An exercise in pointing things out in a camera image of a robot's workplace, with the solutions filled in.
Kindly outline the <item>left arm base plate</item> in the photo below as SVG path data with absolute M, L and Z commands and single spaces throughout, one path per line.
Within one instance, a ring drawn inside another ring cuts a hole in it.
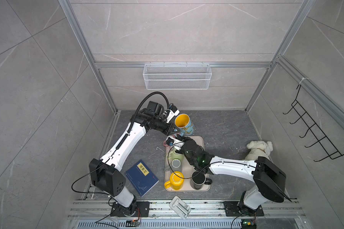
M 113 203 L 111 216 L 115 217 L 148 217 L 150 211 L 150 202 L 136 201 L 129 207 L 123 207 L 118 203 Z

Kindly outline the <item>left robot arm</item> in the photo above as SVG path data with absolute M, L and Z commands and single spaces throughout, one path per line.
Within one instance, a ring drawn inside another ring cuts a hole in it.
M 125 215 L 132 215 L 137 207 L 136 197 L 126 188 L 126 178 L 121 173 L 127 157 L 151 129 L 164 135 L 178 133 L 172 122 L 178 114 L 179 110 L 169 103 L 165 94 L 158 91 L 150 93 L 138 105 L 115 145 L 101 159 L 90 162 L 91 183 L 100 190 L 100 194 L 110 195 Z

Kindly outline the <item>light green mug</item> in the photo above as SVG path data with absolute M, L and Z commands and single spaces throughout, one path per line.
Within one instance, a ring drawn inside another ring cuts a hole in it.
M 176 148 L 172 148 L 172 150 L 170 151 L 169 155 L 168 155 L 168 160 L 169 162 L 172 162 L 173 160 L 178 159 L 181 162 L 183 162 L 183 160 L 185 159 L 183 154 L 179 154 L 176 151 Z

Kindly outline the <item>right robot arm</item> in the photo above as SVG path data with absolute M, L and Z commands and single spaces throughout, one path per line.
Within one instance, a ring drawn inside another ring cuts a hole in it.
M 255 183 L 243 192 L 237 204 L 240 215 L 252 215 L 267 201 L 282 203 L 290 198 L 285 194 L 286 174 L 264 156 L 254 160 L 233 160 L 206 152 L 190 137 L 166 138 L 166 145 L 184 155 L 198 174 L 229 175 Z

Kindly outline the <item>blue mug yellow inside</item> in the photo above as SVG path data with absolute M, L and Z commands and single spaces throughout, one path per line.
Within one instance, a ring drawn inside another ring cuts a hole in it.
M 180 114 L 175 119 L 175 125 L 180 130 L 181 136 L 191 136 L 194 134 L 195 125 L 191 121 L 191 118 L 187 114 Z

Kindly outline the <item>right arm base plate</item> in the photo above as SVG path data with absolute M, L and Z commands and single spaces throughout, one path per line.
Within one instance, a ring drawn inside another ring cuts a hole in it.
M 249 216 L 249 217 L 263 217 L 264 212 L 261 206 L 252 210 L 238 201 L 224 201 L 224 210 L 227 217 Z

